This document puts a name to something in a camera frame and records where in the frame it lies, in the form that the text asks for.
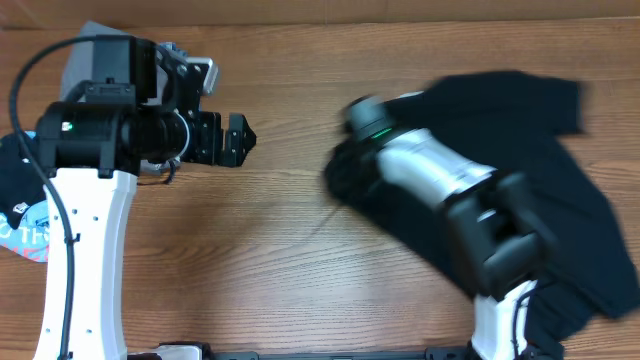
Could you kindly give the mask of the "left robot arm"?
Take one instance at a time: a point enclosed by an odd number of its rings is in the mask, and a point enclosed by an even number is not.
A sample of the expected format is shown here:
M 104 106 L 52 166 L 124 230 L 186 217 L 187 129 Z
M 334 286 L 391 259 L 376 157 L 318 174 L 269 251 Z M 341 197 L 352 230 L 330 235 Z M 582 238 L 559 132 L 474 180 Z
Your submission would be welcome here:
M 37 125 L 50 245 L 39 359 L 125 359 L 125 232 L 144 163 L 239 167 L 256 136 L 200 108 L 216 64 L 126 35 L 93 36 L 84 77 Z

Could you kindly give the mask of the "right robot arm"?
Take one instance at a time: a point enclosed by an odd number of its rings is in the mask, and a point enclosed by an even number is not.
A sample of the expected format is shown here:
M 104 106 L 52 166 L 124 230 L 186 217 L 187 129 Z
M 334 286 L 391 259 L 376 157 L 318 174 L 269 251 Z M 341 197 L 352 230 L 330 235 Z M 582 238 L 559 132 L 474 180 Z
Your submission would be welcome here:
M 526 318 L 556 237 L 536 214 L 526 177 L 474 162 L 429 129 L 401 124 L 377 97 L 355 100 L 344 117 L 381 179 L 443 219 L 457 273 L 474 294 L 474 331 L 460 356 L 539 358 L 525 338 Z

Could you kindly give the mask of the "black t-shirt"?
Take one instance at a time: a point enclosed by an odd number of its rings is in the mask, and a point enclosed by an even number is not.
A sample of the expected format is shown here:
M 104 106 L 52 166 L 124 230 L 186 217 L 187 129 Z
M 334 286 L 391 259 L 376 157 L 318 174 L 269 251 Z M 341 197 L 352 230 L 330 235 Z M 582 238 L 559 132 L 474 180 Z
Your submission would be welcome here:
M 639 305 L 613 208 L 560 141 L 584 128 L 581 90 L 571 80 L 498 71 L 447 76 L 386 105 L 393 119 L 429 129 L 461 155 L 526 176 L 558 241 L 530 303 L 526 336 L 555 355 L 594 315 L 620 318 Z

